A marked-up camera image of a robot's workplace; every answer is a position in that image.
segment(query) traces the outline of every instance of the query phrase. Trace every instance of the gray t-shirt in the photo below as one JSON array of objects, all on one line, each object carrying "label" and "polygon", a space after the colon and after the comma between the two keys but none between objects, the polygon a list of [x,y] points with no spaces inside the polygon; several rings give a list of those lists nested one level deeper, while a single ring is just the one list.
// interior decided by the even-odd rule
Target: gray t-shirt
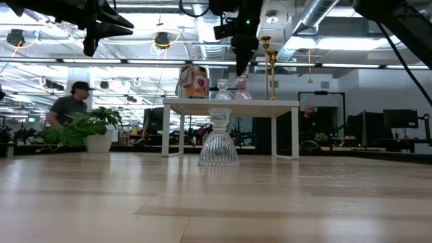
[{"label": "gray t-shirt", "polygon": [[77,101],[72,95],[68,97],[59,98],[51,108],[52,112],[56,112],[57,121],[60,124],[64,124],[69,120],[67,115],[71,113],[86,113],[87,112],[87,104],[83,101]]}]

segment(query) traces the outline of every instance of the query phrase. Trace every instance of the glass vase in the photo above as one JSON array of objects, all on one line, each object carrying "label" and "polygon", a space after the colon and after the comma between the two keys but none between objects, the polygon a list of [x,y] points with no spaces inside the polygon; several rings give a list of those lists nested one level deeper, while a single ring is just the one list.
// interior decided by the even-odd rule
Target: glass vase
[{"label": "glass vase", "polygon": [[213,131],[205,140],[198,165],[205,166],[239,166],[237,150],[231,136],[226,132],[230,121],[230,109],[209,109]]},{"label": "glass vase", "polygon": [[250,93],[246,89],[246,85],[248,84],[248,76],[241,75],[237,77],[237,92],[236,92],[236,100],[250,100],[252,99]]},{"label": "glass vase", "polygon": [[216,98],[218,100],[230,100],[230,94],[228,94],[228,80],[220,79],[217,81],[217,87],[219,92],[216,94]]}]

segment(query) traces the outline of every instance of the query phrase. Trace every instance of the man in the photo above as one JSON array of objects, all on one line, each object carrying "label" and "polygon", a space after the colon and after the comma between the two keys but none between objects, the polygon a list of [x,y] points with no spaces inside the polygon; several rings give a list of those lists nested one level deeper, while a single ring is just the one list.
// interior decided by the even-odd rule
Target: man
[{"label": "man", "polygon": [[304,108],[304,115],[300,118],[300,131],[302,133],[311,133],[315,135],[316,123],[313,117],[315,110],[312,105],[307,105]]},{"label": "man", "polygon": [[59,98],[51,108],[47,121],[52,126],[63,125],[69,120],[71,113],[86,113],[87,104],[84,102],[89,96],[90,88],[88,83],[77,81],[72,85],[71,96]]}]

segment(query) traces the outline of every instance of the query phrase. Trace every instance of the white planter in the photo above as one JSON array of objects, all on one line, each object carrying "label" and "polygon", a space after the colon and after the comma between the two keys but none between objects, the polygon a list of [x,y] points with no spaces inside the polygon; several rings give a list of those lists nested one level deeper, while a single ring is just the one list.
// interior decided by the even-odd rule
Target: white planter
[{"label": "white planter", "polygon": [[105,135],[87,137],[87,153],[108,153],[113,140],[113,130],[108,129]]}]

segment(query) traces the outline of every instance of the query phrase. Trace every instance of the gold candlestick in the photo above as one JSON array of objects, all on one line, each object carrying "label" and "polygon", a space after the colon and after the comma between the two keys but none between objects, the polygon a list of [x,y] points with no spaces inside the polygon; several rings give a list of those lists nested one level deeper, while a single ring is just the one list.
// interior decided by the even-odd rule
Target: gold candlestick
[{"label": "gold candlestick", "polygon": [[268,51],[267,49],[270,47],[270,36],[264,36],[261,37],[261,40],[263,41],[263,48],[264,48],[264,56],[265,56],[265,100],[269,100],[269,70],[267,70],[267,62],[268,62]]},{"label": "gold candlestick", "polygon": [[277,59],[277,51],[268,51],[269,54],[269,63],[271,65],[271,91],[272,96],[271,100],[276,100],[276,89],[275,89],[275,64]]}]

